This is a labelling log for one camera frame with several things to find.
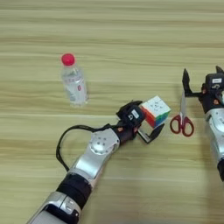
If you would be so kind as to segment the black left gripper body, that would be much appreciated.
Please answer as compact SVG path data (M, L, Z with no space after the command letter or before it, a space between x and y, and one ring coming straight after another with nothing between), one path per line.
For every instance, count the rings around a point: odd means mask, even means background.
M134 122L120 120L112 130L119 138L120 144L125 144L129 140L133 140L139 135L147 144L152 141L152 138L140 130L143 120L136 120Z

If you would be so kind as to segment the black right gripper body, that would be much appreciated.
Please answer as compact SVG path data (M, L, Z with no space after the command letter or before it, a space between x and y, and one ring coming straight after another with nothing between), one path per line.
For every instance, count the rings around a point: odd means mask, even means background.
M224 109L222 89L208 89L202 85L200 92L193 92L189 87L184 87L185 97L196 97L206 114L211 109Z

